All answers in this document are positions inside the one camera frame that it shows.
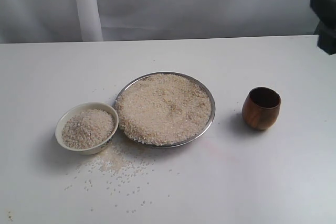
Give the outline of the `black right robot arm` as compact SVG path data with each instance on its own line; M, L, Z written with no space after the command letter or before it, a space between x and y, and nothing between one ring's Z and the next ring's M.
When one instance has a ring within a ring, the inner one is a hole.
M335 0L310 0L310 7L319 19L317 46L335 55Z

